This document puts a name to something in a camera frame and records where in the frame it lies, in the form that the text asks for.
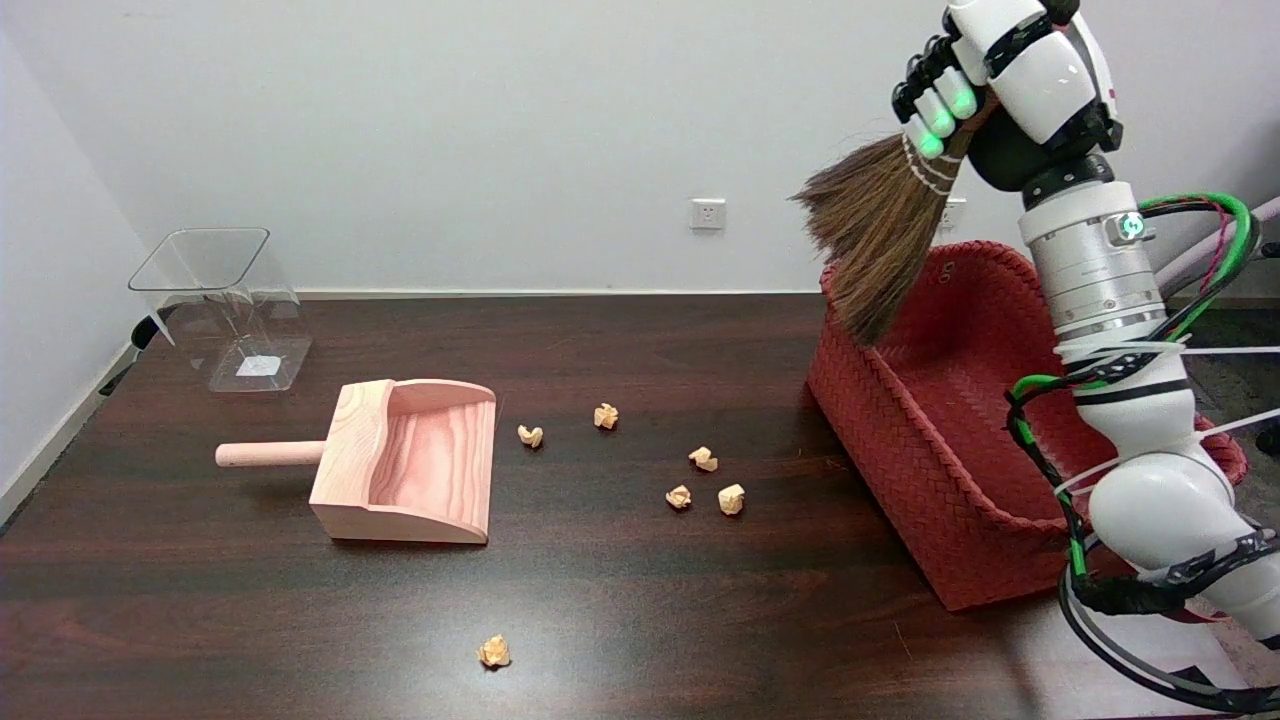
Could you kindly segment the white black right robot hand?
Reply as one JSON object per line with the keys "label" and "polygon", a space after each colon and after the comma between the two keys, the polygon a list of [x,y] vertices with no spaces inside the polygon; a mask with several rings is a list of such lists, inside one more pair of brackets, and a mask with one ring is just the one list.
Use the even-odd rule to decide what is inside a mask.
{"label": "white black right robot hand", "polygon": [[1108,63],[1076,1],[951,1],[908,61],[891,108],[927,161],[966,156],[992,188],[1123,142]]}

